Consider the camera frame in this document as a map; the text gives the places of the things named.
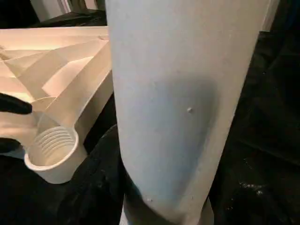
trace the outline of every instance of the black fabric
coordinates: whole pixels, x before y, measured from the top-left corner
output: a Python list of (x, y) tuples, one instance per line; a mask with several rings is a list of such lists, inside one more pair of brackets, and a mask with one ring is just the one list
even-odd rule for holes
[(66, 184), (53, 185), (20, 159), (0, 156), (0, 224), (55, 225)]
[(0, 153), (8, 153), (20, 148), (21, 144), (11, 138), (0, 137)]
[(300, 224), (300, 41), (262, 33), (210, 191), (217, 225)]
[(38, 23), (30, 0), (0, 0), (0, 28), (26, 28)]
[(118, 225), (125, 173), (117, 126), (109, 129), (76, 170), (59, 209), (59, 224)]

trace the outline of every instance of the black cloth background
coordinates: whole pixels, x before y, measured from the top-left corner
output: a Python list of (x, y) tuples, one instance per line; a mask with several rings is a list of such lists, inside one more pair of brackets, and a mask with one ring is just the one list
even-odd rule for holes
[(210, 191), (217, 225), (300, 224), (300, 40), (261, 33)]

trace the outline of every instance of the black glove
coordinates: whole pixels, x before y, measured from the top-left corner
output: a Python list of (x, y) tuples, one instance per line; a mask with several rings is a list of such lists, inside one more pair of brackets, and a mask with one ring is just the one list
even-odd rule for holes
[[(18, 98), (0, 93), (0, 112), (27, 115), (32, 112), (32, 106)], [(0, 137), (0, 153), (16, 150), (19, 146), (20, 143), (15, 139)]]

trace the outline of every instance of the white plastic tube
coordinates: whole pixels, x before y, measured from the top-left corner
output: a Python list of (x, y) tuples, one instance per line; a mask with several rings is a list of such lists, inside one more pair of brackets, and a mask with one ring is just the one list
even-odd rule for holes
[[(106, 2), (122, 160), (167, 221), (200, 221), (267, 2)], [(137, 202), (129, 222), (151, 223)]]

